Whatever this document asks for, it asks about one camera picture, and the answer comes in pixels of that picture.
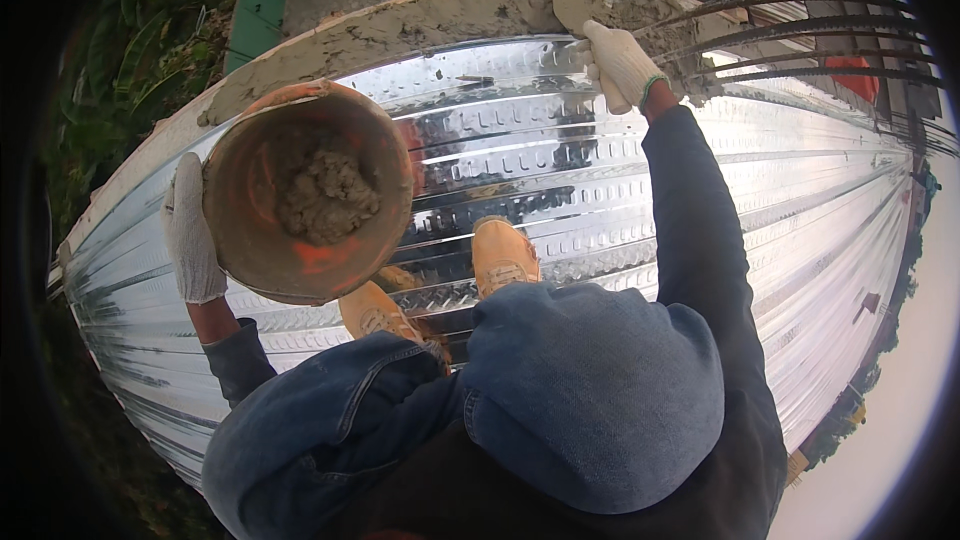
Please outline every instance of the jacket sleeve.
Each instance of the jacket sleeve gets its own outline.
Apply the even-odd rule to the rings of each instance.
[[[750,306],[747,254],[730,190],[690,109],[678,105],[643,140],[650,165],[659,269],[657,302],[699,313],[713,332],[727,390],[773,408]]]
[[[248,317],[237,321],[239,331],[211,344],[200,344],[210,363],[210,372],[220,381],[223,398],[231,409],[277,375],[260,345],[257,321]]]

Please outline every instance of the bucket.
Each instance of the bucket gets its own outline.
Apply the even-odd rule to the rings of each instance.
[[[284,133],[319,128],[342,139],[330,149],[355,157],[380,196],[371,218],[327,246],[289,234],[275,213],[279,160],[296,148]],[[250,105],[210,152],[203,180],[203,214],[220,267],[281,303],[322,305],[356,290],[387,262],[410,223],[413,177],[400,130],[376,102],[326,79]]]

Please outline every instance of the metal deck sheet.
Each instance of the metal deck sheet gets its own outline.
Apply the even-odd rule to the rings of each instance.
[[[387,109],[414,162],[413,218],[380,279],[419,324],[446,336],[458,363],[467,358],[476,302],[471,230],[486,215],[526,230],[547,280],[638,288],[656,298],[641,148],[647,123],[636,110],[607,113],[572,62],[571,42],[458,44],[339,80]],[[853,376],[880,324],[874,316],[853,320],[864,294],[885,302],[892,292],[910,156],[814,90],[805,94],[801,82],[763,82],[737,85],[738,96],[714,98],[695,114],[740,214],[753,314],[792,451]],[[206,157],[228,124],[189,150]],[[130,421],[199,489],[204,450],[229,407],[163,243],[158,210],[179,157],[148,175],[78,246],[64,289]],[[226,299],[237,317],[257,320],[277,371],[351,340],[335,302],[283,305],[233,281]]]

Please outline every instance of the tan sneaker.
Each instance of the tan sneaker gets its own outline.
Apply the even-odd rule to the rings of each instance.
[[[413,327],[400,306],[380,286],[366,282],[339,301],[343,325],[354,340],[386,330],[413,342],[424,337]]]
[[[473,224],[473,273],[483,300],[511,282],[540,282],[537,249],[506,217],[490,215]]]

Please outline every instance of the glove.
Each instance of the glove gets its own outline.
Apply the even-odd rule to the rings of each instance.
[[[203,304],[227,293],[227,276],[217,264],[213,235],[204,218],[204,176],[200,157],[188,152],[176,165],[174,182],[160,207],[163,240],[174,263],[176,289],[187,303]]]
[[[650,85],[662,79],[664,72],[643,51],[634,35],[625,29],[609,29],[592,19],[583,22],[583,35],[589,42],[581,42],[578,50],[586,65],[586,77],[597,86],[600,71],[616,84],[623,98],[643,111]]]

